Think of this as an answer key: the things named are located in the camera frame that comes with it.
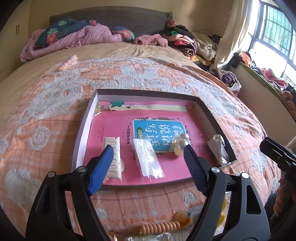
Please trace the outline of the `floral laundry basket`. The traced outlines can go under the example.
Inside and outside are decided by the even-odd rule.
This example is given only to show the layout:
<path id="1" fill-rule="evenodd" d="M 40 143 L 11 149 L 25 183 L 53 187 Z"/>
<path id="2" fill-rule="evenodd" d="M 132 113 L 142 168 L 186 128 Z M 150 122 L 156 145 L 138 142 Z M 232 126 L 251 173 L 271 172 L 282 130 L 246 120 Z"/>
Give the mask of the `floral laundry basket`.
<path id="1" fill-rule="evenodd" d="M 241 84 L 238 81 L 235 74 L 231 71 L 226 71 L 222 69 L 214 69 L 214 76 L 216 76 L 219 80 L 221 80 L 224 85 L 235 95 L 237 95 L 241 90 Z"/>

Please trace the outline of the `tan bed sheet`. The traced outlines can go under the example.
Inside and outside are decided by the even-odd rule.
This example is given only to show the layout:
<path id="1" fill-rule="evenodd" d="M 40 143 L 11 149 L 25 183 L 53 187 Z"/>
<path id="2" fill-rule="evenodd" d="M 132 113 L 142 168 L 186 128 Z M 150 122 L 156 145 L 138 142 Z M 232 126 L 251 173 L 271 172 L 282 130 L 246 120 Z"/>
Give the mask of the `tan bed sheet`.
<path id="1" fill-rule="evenodd" d="M 1 81 L 1 100 L 7 101 L 10 97 L 22 95 L 37 77 L 73 55 L 76 55 L 79 61 L 100 58 L 152 57 L 180 66 L 195 66 L 182 53 L 171 47 L 143 46 L 124 42 L 86 45 L 60 50 L 23 64 Z"/>

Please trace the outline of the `pink fuzzy garment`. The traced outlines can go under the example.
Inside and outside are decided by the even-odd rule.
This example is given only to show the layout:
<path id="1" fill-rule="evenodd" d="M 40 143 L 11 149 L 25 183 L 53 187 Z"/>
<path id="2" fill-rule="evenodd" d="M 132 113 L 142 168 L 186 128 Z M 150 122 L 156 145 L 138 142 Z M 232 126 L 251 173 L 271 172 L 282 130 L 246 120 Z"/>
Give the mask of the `pink fuzzy garment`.
<path id="1" fill-rule="evenodd" d="M 133 41 L 136 45 L 150 45 L 150 46 L 159 46 L 159 47 L 167 47 L 168 41 L 167 39 L 163 38 L 160 34 L 154 35 L 141 35 L 136 37 Z"/>

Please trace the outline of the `cream wardrobe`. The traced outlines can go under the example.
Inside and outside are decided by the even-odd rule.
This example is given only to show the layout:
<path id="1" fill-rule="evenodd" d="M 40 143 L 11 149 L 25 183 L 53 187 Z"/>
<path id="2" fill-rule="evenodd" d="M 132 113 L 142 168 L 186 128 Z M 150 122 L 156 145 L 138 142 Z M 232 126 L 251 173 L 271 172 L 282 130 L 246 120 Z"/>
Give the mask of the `cream wardrobe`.
<path id="1" fill-rule="evenodd" d="M 1 80 L 21 66 L 20 53 L 28 39 L 31 1 L 22 1 L 1 30 Z"/>

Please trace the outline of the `dark floral pillow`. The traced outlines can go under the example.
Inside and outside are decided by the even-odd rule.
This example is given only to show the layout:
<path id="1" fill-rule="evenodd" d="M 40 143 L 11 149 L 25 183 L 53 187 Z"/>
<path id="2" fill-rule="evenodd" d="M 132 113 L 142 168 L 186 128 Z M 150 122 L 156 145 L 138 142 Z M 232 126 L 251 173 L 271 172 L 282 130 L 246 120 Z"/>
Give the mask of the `dark floral pillow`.
<path id="1" fill-rule="evenodd" d="M 51 24 L 43 33 L 41 33 L 35 46 L 37 48 L 48 47 L 71 33 L 78 32 L 87 26 L 95 26 L 96 24 L 96 20 L 77 21 L 69 16 L 66 16 Z"/>

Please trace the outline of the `pink book with blue label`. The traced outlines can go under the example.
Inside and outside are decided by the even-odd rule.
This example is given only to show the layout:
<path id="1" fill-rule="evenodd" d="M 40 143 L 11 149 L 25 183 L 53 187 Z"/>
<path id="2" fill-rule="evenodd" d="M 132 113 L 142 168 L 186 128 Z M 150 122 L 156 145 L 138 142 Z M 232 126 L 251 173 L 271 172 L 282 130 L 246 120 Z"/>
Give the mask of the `pink book with blue label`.
<path id="1" fill-rule="evenodd" d="M 140 186 L 191 178 L 183 157 L 185 144 L 211 165 L 210 135 L 193 101 L 103 101 L 95 106 L 84 162 L 99 156 L 111 138 L 122 161 L 120 178 L 109 186 Z"/>

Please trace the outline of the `clear bag white card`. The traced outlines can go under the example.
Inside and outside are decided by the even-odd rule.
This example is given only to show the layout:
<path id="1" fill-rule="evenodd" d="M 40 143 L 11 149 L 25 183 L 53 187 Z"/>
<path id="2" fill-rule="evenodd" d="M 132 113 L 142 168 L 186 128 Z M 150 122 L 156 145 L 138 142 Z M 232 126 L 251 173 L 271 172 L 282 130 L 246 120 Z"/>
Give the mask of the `clear bag white card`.
<path id="1" fill-rule="evenodd" d="M 149 180 L 164 178 L 165 175 L 151 142 L 146 139 L 134 138 L 133 145 L 142 176 L 149 178 Z"/>

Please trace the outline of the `dark cardboard box tray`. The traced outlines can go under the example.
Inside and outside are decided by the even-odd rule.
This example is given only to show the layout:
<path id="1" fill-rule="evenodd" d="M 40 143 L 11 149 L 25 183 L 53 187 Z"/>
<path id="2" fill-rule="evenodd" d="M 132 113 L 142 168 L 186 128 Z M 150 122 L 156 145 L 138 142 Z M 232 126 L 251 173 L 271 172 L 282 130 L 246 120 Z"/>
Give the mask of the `dark cardboard box tray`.
<path id="1" fill-rule="evenodd" d="M 118 138 L 125 165 L 122 179 L 111 178 L 108 186 L 157 185 L 189 180 L 183 157 L 175 155 L 174 136 L 187 133 L 198 156 L 210 165 L 217 160 L 208 147 L 215 135 L 225 133 L 206 104 L 190 95 L 127 89 L 98 89 L 93 93 L 79 127 L 72 157 L 72 169 L 86 165 L 103 151 L 106 138 Z M 137 160 L 133 140 L 151 142 L 162 178 L 145 177 Z"/>

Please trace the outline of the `clothes on window sill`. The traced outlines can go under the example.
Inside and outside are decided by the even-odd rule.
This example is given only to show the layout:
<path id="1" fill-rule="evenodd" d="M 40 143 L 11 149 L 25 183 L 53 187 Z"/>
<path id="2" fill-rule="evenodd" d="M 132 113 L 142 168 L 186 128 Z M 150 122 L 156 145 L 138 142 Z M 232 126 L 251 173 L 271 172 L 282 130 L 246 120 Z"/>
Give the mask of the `clothes on window sill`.
<path id="1" fill-rule="evenodd" d="M 277 78 L 270 68 L 258 67 L 247 52 L 234 53 L 231 66 L 236 68 L 238 65 L 279 99 L 295 121 L 295 85 L 292 86 L 288 81 Z"/>

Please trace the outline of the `pearl ball hair clip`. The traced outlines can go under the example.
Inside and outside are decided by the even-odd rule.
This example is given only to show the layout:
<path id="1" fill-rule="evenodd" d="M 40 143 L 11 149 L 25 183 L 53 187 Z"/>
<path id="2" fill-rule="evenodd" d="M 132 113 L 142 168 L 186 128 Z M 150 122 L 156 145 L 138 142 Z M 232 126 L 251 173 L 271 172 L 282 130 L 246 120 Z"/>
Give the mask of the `pearl ball hair clip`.
<path id="1" fill-rule="evenodd" d="M 174 138 L 171 141 L 174 154 L 178 157 L 184 155 L 184 148 L 191 144 L 189 135 L 187 133 L 175 133 Z"/>

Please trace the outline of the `bagged yellow hoop earrings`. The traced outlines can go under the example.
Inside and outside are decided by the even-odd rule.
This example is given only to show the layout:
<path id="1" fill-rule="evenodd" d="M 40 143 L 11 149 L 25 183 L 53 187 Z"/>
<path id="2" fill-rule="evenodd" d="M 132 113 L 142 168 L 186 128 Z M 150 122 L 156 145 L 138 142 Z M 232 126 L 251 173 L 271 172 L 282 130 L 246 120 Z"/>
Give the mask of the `bagged yellow hoop earrings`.
<path id="1" fill-rule="evenodd" d="M 225 192 L 225 197 L 224 197 L 224 201 L 223 201 L 223 204 L 222 204 L 222 210 L 221 210 L 220 218 L 219 218 L 217 228 L 215 230 L 214 235 L 219 235 L 224 231 L 224 227 L 226 225 L 226 220 L 227 220 L 227 217 L 228 217 L 231 194 L 232 193 L 230 191 Z"/>

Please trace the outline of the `window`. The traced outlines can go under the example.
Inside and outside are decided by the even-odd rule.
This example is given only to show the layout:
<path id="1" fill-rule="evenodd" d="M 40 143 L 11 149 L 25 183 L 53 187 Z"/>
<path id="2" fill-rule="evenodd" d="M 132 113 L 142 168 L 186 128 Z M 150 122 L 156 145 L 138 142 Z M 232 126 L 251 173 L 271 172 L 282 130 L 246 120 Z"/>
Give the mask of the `window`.
<path id="1" fill-rule="evenodd" d="M 253 1 L 248 51 L 256 65 L 295 87 L 295 29 L 272 1 Z"/>

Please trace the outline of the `purple blanket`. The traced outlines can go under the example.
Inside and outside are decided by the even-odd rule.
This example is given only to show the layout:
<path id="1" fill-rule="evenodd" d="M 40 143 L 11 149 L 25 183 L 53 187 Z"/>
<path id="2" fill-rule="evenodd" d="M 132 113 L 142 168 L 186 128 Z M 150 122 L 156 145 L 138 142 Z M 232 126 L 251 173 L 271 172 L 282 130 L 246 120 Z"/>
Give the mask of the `purple blanket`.
<path id="1" fill-rule="evenodd" d="M 36 47 L 35 44 L 43 32 L 45 32 L 43 29 L 38 29 L 32 32 L 20 53 L 21 62 L 36 59 L 62 49 L 100 43 L 118 43 L 123 41 L 121 34 L 113 34 L 107 26 L 97 24 L 95 26 L 84 27 L 77 32 L 71 33 L 48 47 Z"/>

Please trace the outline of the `white hair claw clip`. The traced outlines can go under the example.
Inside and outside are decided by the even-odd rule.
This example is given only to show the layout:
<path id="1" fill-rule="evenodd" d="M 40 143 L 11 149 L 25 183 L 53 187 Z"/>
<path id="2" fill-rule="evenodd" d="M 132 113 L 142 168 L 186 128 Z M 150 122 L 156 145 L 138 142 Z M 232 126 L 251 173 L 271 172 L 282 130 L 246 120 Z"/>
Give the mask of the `white hair claw clip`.
<path id="1" fill-rule="evenodd" d="M 113 159 L 103 183 L 108 182 L 112 178 L 117 179 L 121 183 L 122 172 L 125 170 L 125 163 L 120 155 L 120 137 L 104 137 L 103 148 L 105 149 L 107 145 L 110 145 L 113 148 Z"/>

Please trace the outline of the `cream curtain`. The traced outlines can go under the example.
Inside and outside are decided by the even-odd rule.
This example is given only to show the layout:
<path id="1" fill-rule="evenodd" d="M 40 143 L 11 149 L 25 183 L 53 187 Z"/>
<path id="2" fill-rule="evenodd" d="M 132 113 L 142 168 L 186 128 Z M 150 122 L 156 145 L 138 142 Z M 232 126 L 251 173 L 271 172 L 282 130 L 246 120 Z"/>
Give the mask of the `cream curtain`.
<path id="1" fill-rule="evenodd" d="M 226 30 L 217 45 L 214 63 L 210 69 L 225 66 L 232 55 L 241 49 L 243 39 L 249 32 L 251 23 L 256 22 L 254 16 L 257 1 L 234 1 Z"/>

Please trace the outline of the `dark grey headboard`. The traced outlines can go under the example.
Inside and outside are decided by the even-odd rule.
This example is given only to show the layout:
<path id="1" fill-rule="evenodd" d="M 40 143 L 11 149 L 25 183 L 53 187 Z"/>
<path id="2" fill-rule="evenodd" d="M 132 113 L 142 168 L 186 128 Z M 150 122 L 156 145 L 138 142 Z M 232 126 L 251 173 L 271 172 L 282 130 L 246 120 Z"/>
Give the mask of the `dark grey headboard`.
<path id="1" fill-rule="evenodd" d="M 166 22 L 173 18 L 173 13 L 131 6 L 99 6 L 50 16 L 49 23 L 66 16 L 77 21 L 96 20 L 109 28 L 125 27 L 138 37 L 161 34 L 166 28 Z"/>

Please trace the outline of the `silver jewelry plastic bag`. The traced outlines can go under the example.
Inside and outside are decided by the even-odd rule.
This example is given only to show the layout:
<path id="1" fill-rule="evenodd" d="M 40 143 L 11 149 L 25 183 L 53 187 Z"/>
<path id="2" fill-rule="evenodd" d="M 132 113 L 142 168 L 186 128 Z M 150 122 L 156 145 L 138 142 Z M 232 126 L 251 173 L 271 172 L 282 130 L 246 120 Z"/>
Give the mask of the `silver jewelry plastic bag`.
<path id="1" fill-rule="evenodd" d="M 207 146 L 216 159 L 217 166 L 225 167 L 235 162 L 235 158 L 231 158 L 230 154 L 226 151 L 226 143 L 220 134 L 215 134 L 207 142 Z"/>

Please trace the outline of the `pile of clothes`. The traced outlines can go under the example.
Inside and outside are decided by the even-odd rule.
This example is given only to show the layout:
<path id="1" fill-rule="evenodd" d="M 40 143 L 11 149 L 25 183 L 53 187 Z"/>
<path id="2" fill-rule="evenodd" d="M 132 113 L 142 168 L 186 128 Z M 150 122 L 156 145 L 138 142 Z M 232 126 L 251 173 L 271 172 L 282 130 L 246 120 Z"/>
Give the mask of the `pile of clothes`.
<path id="1" fill-rule="evenodd" d="M 165 30 L 163 38 L 168 41 L 168 46 L 205 68 L 209 68 L 214 63 L 221 36 L 190 32 L 184 25 L 174 20 L 166 22 Z"/>

